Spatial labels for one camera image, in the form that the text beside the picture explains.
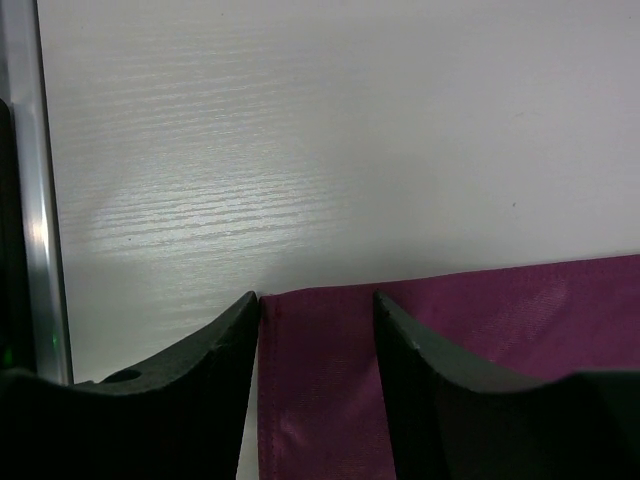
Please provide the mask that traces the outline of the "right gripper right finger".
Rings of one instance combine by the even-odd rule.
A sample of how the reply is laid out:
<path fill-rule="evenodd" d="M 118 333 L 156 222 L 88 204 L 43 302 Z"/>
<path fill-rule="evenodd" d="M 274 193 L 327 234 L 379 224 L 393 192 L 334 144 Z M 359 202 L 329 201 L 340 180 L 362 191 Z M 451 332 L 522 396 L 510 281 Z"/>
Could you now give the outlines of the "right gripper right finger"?
<path fill-rule="evenodd" d="M 639 374 L 543 381 L 496 365 L 373 296 L 374 337 L 400 479 L 635 479 Z"/>

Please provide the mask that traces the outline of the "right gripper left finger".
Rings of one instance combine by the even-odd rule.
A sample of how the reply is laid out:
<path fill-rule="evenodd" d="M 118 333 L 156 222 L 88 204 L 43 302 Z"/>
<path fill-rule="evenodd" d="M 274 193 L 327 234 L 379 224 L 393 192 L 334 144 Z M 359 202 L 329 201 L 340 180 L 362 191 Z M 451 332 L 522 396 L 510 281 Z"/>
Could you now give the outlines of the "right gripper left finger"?
<path fill-rule="evenodd" d="M 257 340 L 258 299 L 248 292 L 99 383 L 3 371 L 2 478 L 235 478 Z"/>

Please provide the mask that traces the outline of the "purple satin napkin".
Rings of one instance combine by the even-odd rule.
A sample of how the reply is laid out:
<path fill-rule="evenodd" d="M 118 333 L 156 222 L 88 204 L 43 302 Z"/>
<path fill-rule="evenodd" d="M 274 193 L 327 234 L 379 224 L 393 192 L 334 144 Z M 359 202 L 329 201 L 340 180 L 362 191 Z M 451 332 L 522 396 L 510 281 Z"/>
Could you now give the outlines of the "purple satin napkin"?
<path fill-rule="evenodd" d="M 266 296 L 264 479 L 635 479 L 639 259 Z"/>

